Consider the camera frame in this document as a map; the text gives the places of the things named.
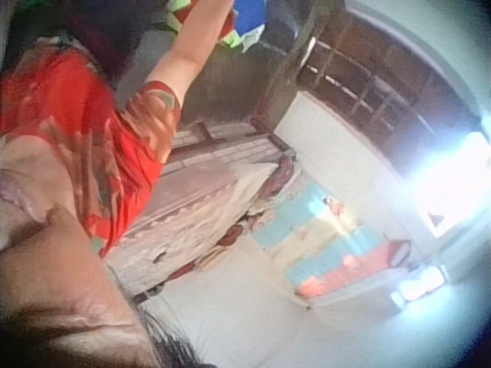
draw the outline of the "person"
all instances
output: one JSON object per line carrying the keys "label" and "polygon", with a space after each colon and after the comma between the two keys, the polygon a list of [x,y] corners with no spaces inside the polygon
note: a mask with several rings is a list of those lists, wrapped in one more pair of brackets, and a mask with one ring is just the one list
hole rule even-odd
{"label": "person", "polygon": [[[40,34],[2,75],[0,345],[5,362],[17,354],[11,365],[205,366],[171,333],[152,343],[159,328],[142,323],[100,260],[149,200],[186,92],[232,7],[199,0],[116,111],[110,82],[156,3],[54,2],[63,26]],[[109,16],[123,8],[133,14]]]}

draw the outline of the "raised arm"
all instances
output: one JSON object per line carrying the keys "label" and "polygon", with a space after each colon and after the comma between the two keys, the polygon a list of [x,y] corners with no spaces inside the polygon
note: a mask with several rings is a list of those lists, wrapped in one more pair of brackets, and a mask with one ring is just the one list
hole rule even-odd
{"label": "raised arm", "polygon": [[233,0],[199,0],[190,12],[170,52],[160,59],[147,81],[165,83],[180,105],[218,41]]}

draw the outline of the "red dress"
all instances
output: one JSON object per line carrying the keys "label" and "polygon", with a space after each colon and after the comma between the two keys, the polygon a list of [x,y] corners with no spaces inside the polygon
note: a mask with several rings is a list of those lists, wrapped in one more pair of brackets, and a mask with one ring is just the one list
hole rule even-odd
{"label": "red dress", "polygon": [[176,96],[150,82],[116,111],[96,63],[66,36],[41,39],[0,88],[0,135],[50,143],[71,177],[78,219],[105,256],[142,212],[170,154]]}

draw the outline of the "bright light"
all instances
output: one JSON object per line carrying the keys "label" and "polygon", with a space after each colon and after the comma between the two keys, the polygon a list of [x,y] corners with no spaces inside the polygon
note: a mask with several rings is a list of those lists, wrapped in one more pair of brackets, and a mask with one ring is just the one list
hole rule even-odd
{"label": "bright light", "polygon": [[404,299],[402,298],[402,296],[400,295],[400,293],[398,291],[395,291],[394,293],[392,293],[390,295],[390,297],[392,298],[392,301],[400,308],[400,309],[403,309],[404,308],[404,305],[406,304],[406,302],[404,301]]}
{"label": "bright light", "polygon": [[445,277],[440,269],[436,266],[430,266],[421,272],[418,279],[400,283],[399,291],[406,301],[415,301],[443,284],[445,284]]}
{"label": "bright light", "polygon": [[403,281],[399,285],[399,291],[406,301],[415,301],[426,293],[423,283],[419,280]]}
{"label": "bright light", "polygon": [[443,284],[445,284],[445,278],[443,277],[440,269],[436,266],[430,266],[421,273],[420,280],[426,292],[433,291]]}
{"label": "bright light", "polygon": [[455,225],[471,217],[491,187],[491,146],[481,133],[471,133],[451,153],[434,156],[412,184],[417,205]]}

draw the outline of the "blue cloth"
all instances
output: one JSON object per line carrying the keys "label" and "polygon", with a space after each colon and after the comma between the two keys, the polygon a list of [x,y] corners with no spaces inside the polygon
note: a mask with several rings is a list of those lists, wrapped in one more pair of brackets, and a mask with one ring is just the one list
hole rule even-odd
{"label": "blue cloth", "polygon": [[237,12],[236,31],[240,37],[266,22],[265,0],[235,0]]}

